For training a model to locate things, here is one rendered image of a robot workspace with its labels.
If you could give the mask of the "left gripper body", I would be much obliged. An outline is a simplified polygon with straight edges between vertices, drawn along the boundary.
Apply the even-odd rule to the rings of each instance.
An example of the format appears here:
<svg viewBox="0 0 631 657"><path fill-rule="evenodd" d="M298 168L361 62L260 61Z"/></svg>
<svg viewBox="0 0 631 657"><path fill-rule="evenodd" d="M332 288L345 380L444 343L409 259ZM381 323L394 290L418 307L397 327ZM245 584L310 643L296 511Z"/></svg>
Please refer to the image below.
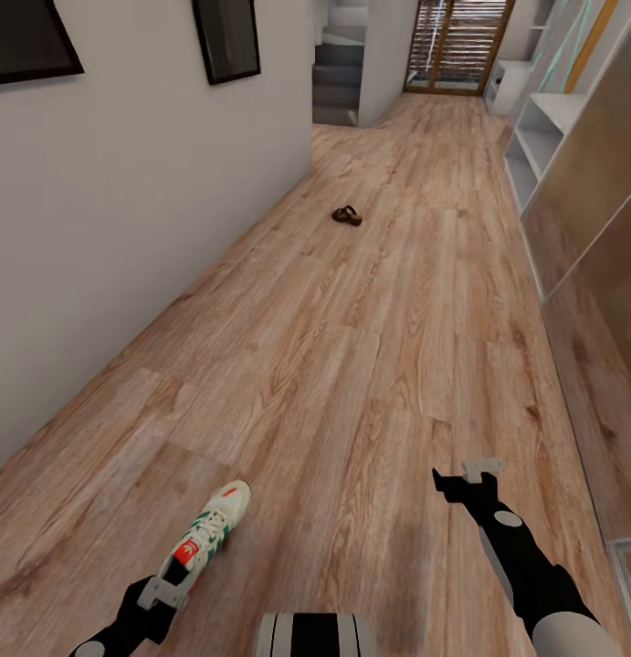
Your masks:
<svg viewBox="0 0 631 657"><path fill-rule="evenodd" d="M117 621L126 621L135 633L133 649L136 649L147 638L157 645L161 645L170 626L172 625L176 608L157 601L157 605L145 610L137 605L142 589L130 586L124 595Z"/></svg>

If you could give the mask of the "gym shoe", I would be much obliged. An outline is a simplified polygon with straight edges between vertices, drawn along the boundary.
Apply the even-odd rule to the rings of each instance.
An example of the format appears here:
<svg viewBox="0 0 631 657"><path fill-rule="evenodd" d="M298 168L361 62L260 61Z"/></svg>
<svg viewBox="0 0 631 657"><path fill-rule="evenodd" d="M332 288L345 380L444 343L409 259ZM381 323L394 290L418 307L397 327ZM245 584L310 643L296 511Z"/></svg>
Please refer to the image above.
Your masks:
<svg viewBox="0 0 631 657"><path fill-rule="evenodd" d="M242 479L219 489L166 557L157 577L191 594L204 566L247 511L250 494L250 485Z"/></svg>

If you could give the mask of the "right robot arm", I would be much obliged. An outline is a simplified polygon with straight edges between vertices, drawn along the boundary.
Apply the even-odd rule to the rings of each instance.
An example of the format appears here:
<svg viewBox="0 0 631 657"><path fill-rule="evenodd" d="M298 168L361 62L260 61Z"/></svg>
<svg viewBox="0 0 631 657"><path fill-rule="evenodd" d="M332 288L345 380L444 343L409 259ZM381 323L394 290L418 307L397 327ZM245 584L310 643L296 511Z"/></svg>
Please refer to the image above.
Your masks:
<svg viewBox="0 0 631 657"><path fill-rule="evenodd" d="M436 490L464 503L479 524L482 548L517 616L524 619L538 657L626 657L583 603L563 565L552 565L524 520L499 501L500 458L467 459L463 475L442 477Z"/></svg>

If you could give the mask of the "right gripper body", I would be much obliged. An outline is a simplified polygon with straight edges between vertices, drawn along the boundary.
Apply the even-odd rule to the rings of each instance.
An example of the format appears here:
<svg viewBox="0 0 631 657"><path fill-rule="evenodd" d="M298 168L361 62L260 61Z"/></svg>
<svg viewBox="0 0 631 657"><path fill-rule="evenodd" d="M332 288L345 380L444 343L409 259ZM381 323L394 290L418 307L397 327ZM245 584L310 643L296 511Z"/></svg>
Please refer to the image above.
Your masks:
<svg viewBox="0 0 631 657"><path fill-rule="evenodd" d="M463 475L443 477L444 494L448 503L464 503L471 512L470 506L479 495L490 495L499 501L497 477L492 473L482 474L482 483L471 484Z"/></svg>

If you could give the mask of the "sandal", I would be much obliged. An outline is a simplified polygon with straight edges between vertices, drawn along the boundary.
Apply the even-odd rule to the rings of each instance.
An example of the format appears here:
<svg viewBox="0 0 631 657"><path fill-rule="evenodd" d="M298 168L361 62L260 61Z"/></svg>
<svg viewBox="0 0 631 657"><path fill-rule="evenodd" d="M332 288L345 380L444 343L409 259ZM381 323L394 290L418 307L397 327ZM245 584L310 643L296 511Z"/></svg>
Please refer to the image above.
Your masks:
<svg viewBox="0 0 631 657"><path fill-rule="evenodd" d="M350 205L347 205L340 210L336 209L335 211L332 211L331 217L336 222L350 222L355 227L359 227L362 224L362 217L359 216Z"/></svg>

